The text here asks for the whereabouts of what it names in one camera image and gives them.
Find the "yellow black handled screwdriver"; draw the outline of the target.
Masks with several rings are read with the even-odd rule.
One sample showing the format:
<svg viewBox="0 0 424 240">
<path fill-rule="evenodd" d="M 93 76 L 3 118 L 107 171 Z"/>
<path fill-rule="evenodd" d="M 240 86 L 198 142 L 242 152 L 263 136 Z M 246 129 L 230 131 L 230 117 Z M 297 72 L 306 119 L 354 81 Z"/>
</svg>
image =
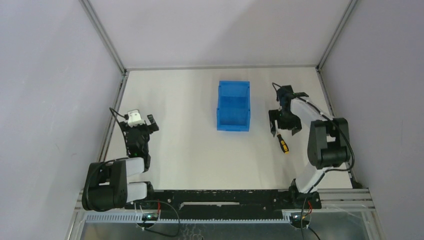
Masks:
<svg viewBox="0 0 424 240">
<path fill-rule="evenodd" d="M 288 154 L 290 150 L 289 150 L 289 147 L 288 147 L 287 143 L 283 139 L 282 135 L 280 133 L 277 133 L 276 134 L 276 137 L 278 139 L 278 143 L 279 143 L 279 146 L 280 146 L 282 152 L 284 154 Z"/>
</svg>

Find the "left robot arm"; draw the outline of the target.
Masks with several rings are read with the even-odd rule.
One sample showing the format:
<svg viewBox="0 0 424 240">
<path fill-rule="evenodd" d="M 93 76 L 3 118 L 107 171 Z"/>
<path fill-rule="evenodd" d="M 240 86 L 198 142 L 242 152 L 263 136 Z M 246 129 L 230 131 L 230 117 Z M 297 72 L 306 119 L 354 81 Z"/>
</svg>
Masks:
<svg viewBox="0 0 424 240">
<path fill-rule="evenodd" d="M 129 182 L 128 178 L 147 172 L 151 165 L 149 141 L 159 130 L 154 116 L 147 116 L 149 123 L 137 110 L 129 111 L 127 119 L 119 122 L 123 133 L 126 156 L 89 165 L 81 203 L 85 210 L 106 212 L 120 209 L 137 201 L 149 209 L 156 203 L 149 181 Z"/>
</svg>

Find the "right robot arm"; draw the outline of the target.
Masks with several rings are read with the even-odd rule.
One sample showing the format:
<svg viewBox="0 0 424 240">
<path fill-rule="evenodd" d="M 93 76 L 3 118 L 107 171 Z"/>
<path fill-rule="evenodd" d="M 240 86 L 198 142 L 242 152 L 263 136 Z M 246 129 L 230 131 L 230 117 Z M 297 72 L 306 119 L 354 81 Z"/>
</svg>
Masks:
<svg viewBox="0 0 424 240">
<path fill-rule="evenodd" d="M 353 168 L 355 154 L 349 141 L 349 125 L 345 118 L 326 115 L 305 92 L 294 92 L 291 85 L 275 82 L 272 86 L 279 107 L 268 112 L 270 133 L 277 138 L 282 152 L 289 153 L 282 131 L 295 135 L 303 126 L 309 130 L 308 162 L 288 190 L 275 199 L 285 209 L 302 209 L 319 197 L 318 185 L 327 173 L 348 172 Z"/>
</svg>

